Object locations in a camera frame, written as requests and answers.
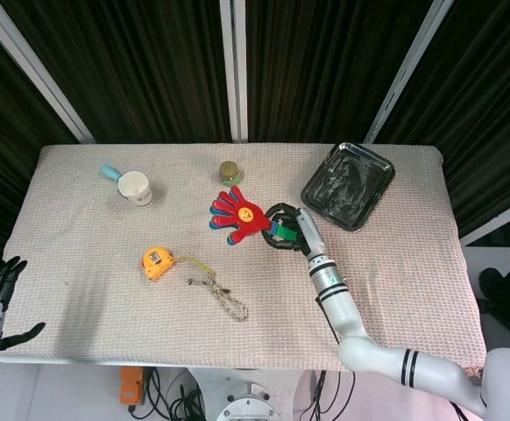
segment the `tape measure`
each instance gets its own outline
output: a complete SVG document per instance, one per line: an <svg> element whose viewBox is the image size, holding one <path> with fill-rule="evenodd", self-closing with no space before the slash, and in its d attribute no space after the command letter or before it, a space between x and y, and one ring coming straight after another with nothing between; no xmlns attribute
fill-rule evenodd
<svg viewBox="0 0 510 421"><path fill-rule="evenodd" d="M152 247L142 256L142 266L151 281L157 280L174 264L174 257L164 247Z"/></svg>

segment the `yellow tape measure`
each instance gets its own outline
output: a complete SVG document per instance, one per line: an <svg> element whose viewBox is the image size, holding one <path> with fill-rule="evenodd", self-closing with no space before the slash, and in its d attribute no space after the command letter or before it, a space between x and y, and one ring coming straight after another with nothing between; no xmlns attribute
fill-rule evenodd
<svg viewBox="0 0 510 421"><path fill-rule="evenodd" d="M193 259L189 256L181 256L178 258L174 258L169 250L164 247L152 247L146 250L144 256L142 256L142 266L144 267L144 271L146 276L150 278L151 281L156 281L160 276L162 276L171 266L173 266L178 261L187 260L197 266L201 271L210 275L213 274L212 269L208 266L202 264L197 259Z"/></svg>

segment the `floor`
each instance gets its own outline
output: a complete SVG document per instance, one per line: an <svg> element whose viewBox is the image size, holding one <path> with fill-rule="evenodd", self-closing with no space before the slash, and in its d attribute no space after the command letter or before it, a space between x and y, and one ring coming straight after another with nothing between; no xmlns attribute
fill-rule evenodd
<svg viewBox="0 0 510 421"><path fill-rule="evenodd" d="M476 296L479 272L493 266L505 273L510 269L510 249L465 247L471 286ZM482 327L487 348L510 346L510 334L498 321L483 317ZM123 421L131 416L118 402L118 367L95 365L21 365L0 363L0 420L1 421ZM178 385L193 384L189 374L180 368L163 368L162 385L170 386L168 399L177 393ZM172 380L181 375L173 385ZM333 419L351 388L352 376L341 374L339 397L326 421ZM307 372L302 377L294 399L294 419L309 405L315 374ZM325 407L329 406L337 385L337 374L328 374L322 393ZM479 420L469 412L468 418ZM345 413L339 420L430 420L455 421L457 415L448 401L418 390L400 386L378 375L357 375L354 394ZM305 414L302 421L308 421Z"/></svg>

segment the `smiley face emblem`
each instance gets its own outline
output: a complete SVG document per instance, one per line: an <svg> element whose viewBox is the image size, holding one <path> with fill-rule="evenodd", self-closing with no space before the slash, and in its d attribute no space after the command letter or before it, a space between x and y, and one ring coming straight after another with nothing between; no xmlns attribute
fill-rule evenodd
<svg viewBox="0 0 510 421"><path fill-rule="evenodd" d="M241 208L237 215L244 222L251 222L253 220L253 212L249 208Z"/></svg>

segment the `blue handle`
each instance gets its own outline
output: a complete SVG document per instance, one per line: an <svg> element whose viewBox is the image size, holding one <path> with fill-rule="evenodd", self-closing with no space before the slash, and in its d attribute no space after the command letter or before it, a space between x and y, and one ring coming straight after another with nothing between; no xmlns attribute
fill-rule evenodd
<svg viewBox="0 0 510 421"><path fill-rule="evenodd" d="M101 167L101 174L105 175L110 180L113 180L114 182L118 182L118 179L121 178L123 175L116 171L111 165L103 165Z"/></svg>

